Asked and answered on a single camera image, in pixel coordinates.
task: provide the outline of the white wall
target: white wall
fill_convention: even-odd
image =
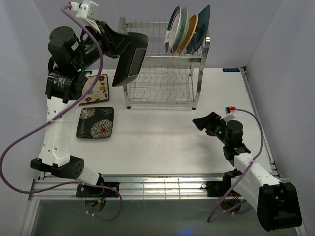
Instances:
[[[64,0],[34,0],[49,30],[62,25],[78,29],[60,12]],[[270,24],[281,0],[95,0],[100,7],[99,20],[116,30],[120,17],[169,21],[177,5],[187,6],[189,14],[198,14],[210,4],[211,47],[207,67],[247,65]],[[117,60],[105,58],[104,68],[116,67]]]
[[[249,65],[249,82],[280,174],[298,190],[315,235],[315,1],[280,5]]]
[[[0,0],[0,152],[46,120],[48,28],[32,0]],[[43,132],[13,148],[3,163],[8,180],[30,190]],[[0,235],[20,234],[28,195],[0,181]]]

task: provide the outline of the black floral plate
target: black floral plate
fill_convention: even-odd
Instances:
[[[112,135],[114,108],[86,107],[81,110],[77,137],[83,139],[104,139]]]

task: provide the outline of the square plate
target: square plate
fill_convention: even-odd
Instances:
[[[83,139],[104,139],[112,135],[114,108],[85,107],[81,110],[77,137]]]
[[[88,80],[82,89],[82,94],[84,94],[86,90],[88,90],[88,88],[93,84],[95,78],[96,76],[87,77]],[[80,102],[80,105],[93,102],[103,102],[107,100],[109,100],[108,77],[106,74],[103,74],[100,76],[92,91]]]

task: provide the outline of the white cable clip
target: white cable clip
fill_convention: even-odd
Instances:
[[[78,11],[80,4],[74,1],[70,1],[69,4],[71,5],[70,11]]]
[[[225,121],[225,122],[228,122],[232,119],[235,119],[235,110],[231,110],[231,107],[226,107],[225,108],[225,116],[222,117],[222,119]]]
[[[96,21],[96,13],[99,5],[90,0],[84,0],[78,8],[76,18],[85,25],[92,27],[98,33],[101,33]]]

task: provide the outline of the green plate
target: green plate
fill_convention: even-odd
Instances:
[[[186,53],[191,54],[195,53],[201,46],[203,40],[205,39],[210,19],[210,5],[207,5],[199,14],[198,14],[198,23],[190,43],[187,46]]]

